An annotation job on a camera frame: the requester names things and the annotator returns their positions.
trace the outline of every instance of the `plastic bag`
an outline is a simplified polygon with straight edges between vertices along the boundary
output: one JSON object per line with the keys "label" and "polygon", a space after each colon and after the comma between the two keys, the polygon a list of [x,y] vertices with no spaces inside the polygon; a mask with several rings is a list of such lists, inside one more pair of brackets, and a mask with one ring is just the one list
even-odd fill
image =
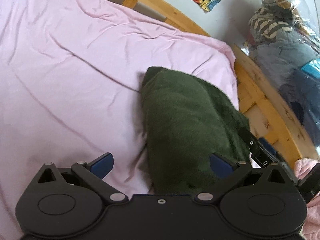
{"label": "plastic bag", "polygon": [[249,56],[320,146],[320,39],[305,0],[262,0],[250,19]]}

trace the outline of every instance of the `wooden bed frame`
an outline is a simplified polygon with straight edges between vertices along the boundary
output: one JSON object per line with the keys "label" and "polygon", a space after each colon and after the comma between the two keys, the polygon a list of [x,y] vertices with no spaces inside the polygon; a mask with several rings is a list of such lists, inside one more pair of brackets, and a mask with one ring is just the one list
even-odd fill
{"label": "wooden bed frame", "polygon": [[[141,2],[166,17],[165,23],[182,31],[209,36],[182,12],[163,0],[124,0],[123,6],[133,9]],[[318,159],[309,135],[300,125],[281,96],[271,87],[257,65],[236,45],[235,71],[238,78],[240,112],[250,121],[251,132],[265,137],[291,167],[304,157]]]}

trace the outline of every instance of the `green pillow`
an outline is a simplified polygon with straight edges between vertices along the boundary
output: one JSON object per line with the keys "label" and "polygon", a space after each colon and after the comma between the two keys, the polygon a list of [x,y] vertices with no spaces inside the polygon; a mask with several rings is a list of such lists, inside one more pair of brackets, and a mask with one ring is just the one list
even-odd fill
{"label": "green pillow", "polygon": [[197,77],[150,67],[141,89],[148,165],[155,194],[195,195],[217,180],[210,156],[249,161],[238,136],[249,128],[228,97]]}

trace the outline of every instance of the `pink cloth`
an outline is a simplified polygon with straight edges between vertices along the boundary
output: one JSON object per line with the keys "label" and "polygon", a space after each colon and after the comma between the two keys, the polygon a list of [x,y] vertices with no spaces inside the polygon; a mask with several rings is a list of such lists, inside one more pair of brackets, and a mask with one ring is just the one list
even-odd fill
{"label": "pink cloth", "polygon": [[[317,163],[318,161],[308,158],[296,161],[294,166],[296,177],[303,179]],[[311,200],[307,207],[308,215],[302,233],[308,240],[320,240],[320,195]]]}
{"label": "pink cloth", "polygon": [[238,108],[235,57],[213,38],[106,0],[0,0],[0,19],[0,240],[21,236],[15,206],[45,162],[111,152],[104,180],[148,193],[138,92],[148,67],[205,79]]}

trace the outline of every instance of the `striped fabric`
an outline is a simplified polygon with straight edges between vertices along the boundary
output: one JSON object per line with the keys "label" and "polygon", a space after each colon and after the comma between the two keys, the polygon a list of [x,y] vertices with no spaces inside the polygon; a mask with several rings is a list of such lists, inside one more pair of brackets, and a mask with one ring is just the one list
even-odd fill
{"label": "striped fabric", "polygon": [[285,32],[292,32],[292,27],[288,23],[273,20],[274,18],[265,8],[260,8],[250,19],[249,25],[256,33],[260,33],[268,39],[274,39],[280,29]]}

